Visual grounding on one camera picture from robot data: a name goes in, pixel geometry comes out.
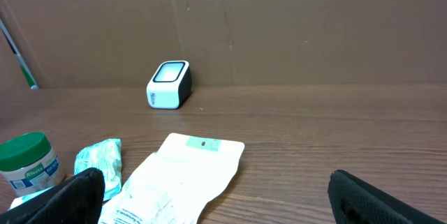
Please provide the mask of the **green lid Knorr jar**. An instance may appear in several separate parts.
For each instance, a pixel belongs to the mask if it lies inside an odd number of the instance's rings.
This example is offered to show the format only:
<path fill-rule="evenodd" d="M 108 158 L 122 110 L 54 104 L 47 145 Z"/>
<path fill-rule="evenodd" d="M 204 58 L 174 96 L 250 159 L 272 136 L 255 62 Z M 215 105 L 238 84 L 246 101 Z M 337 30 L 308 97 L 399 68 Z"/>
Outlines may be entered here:
<path fill-rule="evenodd" d="M 42 132 L 26 133 L 1 144 L 1 175 L 19 197 L 56 186 L 66 177 Z"/>

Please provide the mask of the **teal snack packet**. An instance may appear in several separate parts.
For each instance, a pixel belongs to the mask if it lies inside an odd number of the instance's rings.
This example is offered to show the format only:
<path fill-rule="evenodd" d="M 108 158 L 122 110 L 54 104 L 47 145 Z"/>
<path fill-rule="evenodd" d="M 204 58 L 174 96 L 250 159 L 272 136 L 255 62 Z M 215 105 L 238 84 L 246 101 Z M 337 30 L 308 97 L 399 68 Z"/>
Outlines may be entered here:
<path fill-rule="evenodd" d="M 85 147 L 75 157 L 74 174 L 91 167 L 102 171 L 105 181 L 104 201 L 110 200 L 122 189 L 121 150 L 121 140 L 112 138 Z"/>

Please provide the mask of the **beige resealable pouch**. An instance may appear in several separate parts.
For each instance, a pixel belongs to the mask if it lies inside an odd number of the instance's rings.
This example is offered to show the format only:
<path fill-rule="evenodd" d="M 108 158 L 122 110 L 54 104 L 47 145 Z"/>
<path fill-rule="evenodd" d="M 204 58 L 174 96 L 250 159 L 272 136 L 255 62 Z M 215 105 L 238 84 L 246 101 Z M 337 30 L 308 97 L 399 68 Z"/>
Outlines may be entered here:
<path fill-rule="evenodd" d="M 171 133 L 103 205 L 100 223 L 197 223 L 237 173 L 244 143 Z"/>

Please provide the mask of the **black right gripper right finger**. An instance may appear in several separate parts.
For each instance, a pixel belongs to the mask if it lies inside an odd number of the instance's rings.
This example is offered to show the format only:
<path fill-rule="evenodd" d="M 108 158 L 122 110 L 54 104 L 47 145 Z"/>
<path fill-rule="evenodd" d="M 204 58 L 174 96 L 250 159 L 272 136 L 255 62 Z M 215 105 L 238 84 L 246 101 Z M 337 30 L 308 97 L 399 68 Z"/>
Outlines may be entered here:
<path fill-rule="evenodd" d="M 328 197 L 336 224 L 443 224 L 344 170 L 330 175 Z"/>

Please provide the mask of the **small green white box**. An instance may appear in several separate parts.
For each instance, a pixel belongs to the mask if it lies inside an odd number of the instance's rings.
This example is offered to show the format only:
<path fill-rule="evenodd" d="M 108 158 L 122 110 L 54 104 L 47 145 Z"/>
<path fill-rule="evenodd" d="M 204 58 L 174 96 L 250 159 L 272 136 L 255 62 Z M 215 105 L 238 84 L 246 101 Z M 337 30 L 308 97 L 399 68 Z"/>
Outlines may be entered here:
<path fill-rule="evenodd" d="M 9 210 L 11 210 L 11 209 L 13 209 L 13 208 L 15 208 L 15 207 L 17 207 L 17 206 L 19 206 L 19 205 L 21 205 L 21 204 L 23 204 L 23 203 L 29 201 L 29 200 L 31 200 L 31 199 L 33 199 L 33 198 L 39 196 L 40 194 L 42 194 L 42 193 L 44 193 L 44 192 L 46 192 L 46 191 L 48 191 L 48 190 L 50 190 L 50 189 L 52 189 L 52 187 L 50 187 L 50 188 L 46 188 L 46 189 L 41 190 L 41 191 L 37 191 L 37 192 L 35 192 L 35 193 L 31 193 L 31 194 L 28 194 L 28 195 L 24 195 L 24 196 L 22 196 L 22 197 L 17 197 L 17 198 L 15 198 L 15 199 L 12 201 L 12 203 L 11 203 L 11 205 L 10 205 L 10 207 L 9 207 Z"/>

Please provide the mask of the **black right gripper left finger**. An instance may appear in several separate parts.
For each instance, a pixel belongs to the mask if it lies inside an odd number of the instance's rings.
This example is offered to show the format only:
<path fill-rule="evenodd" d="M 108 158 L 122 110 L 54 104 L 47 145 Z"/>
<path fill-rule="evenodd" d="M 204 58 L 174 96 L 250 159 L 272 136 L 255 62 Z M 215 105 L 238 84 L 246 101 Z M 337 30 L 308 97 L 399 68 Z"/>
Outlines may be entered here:
<path fill-rule="evenodd" d="M 102 171 L 88 168 L 1 215 L 7 224 L 97 224 L 105 181 Z"/>

